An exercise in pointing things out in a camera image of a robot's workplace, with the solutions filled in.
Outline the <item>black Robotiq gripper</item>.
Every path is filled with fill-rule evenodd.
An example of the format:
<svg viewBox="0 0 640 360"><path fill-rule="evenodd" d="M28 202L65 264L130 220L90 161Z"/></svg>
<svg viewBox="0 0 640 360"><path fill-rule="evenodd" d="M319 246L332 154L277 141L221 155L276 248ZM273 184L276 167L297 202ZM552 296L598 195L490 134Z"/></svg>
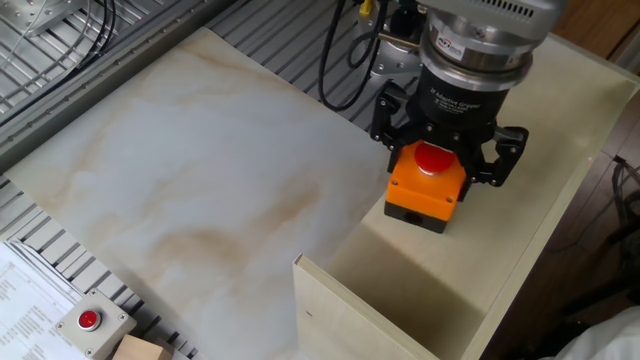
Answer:
<svg viewBox="0 0 640 360"><path fill-rule="evenodd" d="M395 82L385 82L375 99L370 137L391 151L426 137L447 146L456 134L456 155L466 178L458 196L463 201L475 183L504 184L524 152L529 132L522 127L499 127L496 117L508 90L482 92L451 85L422 67L416 91L410 96ZM405 111L401 127L392 117ZM486 162L482 145L495 142L498 158Z"/></svg>

